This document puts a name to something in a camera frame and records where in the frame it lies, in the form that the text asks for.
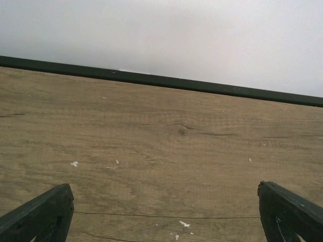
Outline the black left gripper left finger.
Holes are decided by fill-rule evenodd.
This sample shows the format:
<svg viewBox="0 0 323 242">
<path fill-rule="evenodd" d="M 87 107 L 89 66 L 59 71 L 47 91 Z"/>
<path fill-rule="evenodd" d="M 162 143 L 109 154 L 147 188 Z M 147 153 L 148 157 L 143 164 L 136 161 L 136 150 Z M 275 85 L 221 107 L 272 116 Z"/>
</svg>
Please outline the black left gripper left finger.
<svg viewBox="0 0 323 242">
<path fill-rule="evenodd" d="M 1 216 L 1 241 L 65 241 L 73 213 L 70 185 L 58 185 Z"/>
</svg>

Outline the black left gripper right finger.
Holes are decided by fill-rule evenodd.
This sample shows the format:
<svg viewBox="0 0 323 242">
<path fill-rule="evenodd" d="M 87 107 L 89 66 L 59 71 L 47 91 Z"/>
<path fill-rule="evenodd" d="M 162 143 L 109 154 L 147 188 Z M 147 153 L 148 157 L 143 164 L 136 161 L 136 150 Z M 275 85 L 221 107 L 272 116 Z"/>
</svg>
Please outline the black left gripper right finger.
<svg viewBox="0 0 323 242">
<path fill-rule="evenodd" d="M 261 181 L 257 195 L 267 241 L 322 241 L 322 207 L 272 181 Z"/>
</svg>

